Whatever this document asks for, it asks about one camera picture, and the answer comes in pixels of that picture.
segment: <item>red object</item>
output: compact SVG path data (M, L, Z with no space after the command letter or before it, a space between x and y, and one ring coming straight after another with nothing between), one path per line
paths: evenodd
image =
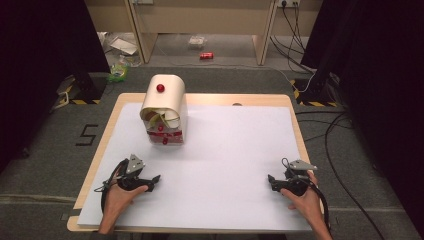
M213 59L213 52L201 53L200 59Z
M158 92L163 92L163 91L165 91L165 86L163 86L163 84L158 84L158 85L156 86L156 90L157 90Z

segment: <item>power strip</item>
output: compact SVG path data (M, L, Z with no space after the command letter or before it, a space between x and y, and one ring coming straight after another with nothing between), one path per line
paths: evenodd
M300 0L278 0L278 7L283 7L283 1L286 1L286 8L294 8L296 7L296 3L297 3L297 7L299 7L300 5Z

